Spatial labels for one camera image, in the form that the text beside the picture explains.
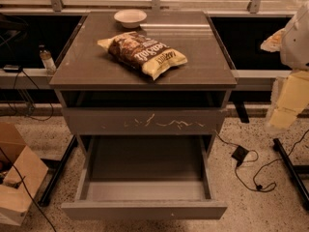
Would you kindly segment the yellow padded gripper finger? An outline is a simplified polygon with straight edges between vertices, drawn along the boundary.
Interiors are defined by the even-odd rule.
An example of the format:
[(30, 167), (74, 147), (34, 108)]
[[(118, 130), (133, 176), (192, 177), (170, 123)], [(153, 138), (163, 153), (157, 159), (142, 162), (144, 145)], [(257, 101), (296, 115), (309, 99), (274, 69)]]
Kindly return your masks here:
[(286, 131), (309, 104), (309, 72), (292, 71), (277, 77), (272, 86), (271, 105), (265, 130), (270, 134)]

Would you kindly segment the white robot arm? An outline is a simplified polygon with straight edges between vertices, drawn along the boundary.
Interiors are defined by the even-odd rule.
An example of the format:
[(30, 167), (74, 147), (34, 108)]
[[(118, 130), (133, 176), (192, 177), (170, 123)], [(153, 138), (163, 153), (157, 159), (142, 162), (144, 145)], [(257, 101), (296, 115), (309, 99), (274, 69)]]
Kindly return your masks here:
[(281, 63), (292, 69), (272, 85), (265, 129), (276, 134), (286, 131), (309, 104), (309, 1), (283, 29), (262, 42), (261, 50), (278, 51)]

